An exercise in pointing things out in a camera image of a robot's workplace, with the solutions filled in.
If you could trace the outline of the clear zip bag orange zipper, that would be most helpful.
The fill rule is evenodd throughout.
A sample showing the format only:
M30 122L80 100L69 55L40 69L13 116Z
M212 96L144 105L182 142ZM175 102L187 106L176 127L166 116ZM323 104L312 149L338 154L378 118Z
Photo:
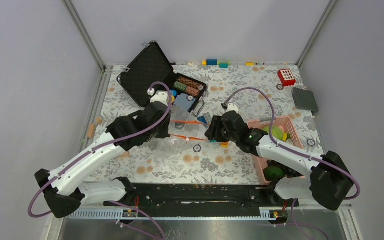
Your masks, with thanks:
M205 132L208 124L203 124L197 118L179 106L171 108L170 122L168 125L169 137L156 140L156 153L168 157L193 150L195 145L207 142Z

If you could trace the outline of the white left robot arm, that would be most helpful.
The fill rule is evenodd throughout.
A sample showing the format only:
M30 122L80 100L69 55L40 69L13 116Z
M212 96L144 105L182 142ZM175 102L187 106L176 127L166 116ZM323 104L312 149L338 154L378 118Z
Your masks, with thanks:
M98 140L77 156L53 170L39 169L34 177L43 194L49 213L64 218L83 205L119 201L128 206L135 192L121 178L106 182L85 180L110 160L140 147L153 138L169 137L168 127L172 104L154 101L145 109L117 117Z

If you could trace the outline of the green toy cabbage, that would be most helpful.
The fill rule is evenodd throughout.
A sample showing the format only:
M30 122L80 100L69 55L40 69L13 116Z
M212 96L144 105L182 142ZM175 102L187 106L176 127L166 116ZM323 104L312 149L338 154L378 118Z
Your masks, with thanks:
M279 141L285 142L288 139L288 133L276 125L272 126L271 133L272 136Z

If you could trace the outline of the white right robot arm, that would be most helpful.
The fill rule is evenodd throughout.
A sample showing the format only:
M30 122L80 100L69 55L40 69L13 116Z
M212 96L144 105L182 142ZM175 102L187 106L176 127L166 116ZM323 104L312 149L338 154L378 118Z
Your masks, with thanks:
M317 155L279 141L263 129L249 127L234 110L214 116L205 136L210 141L235 143L244 153L275 161L301 174L274 181L275 187L266 193L267 201L273 206L289 199L313 199L336 211L355 186L337 153Z

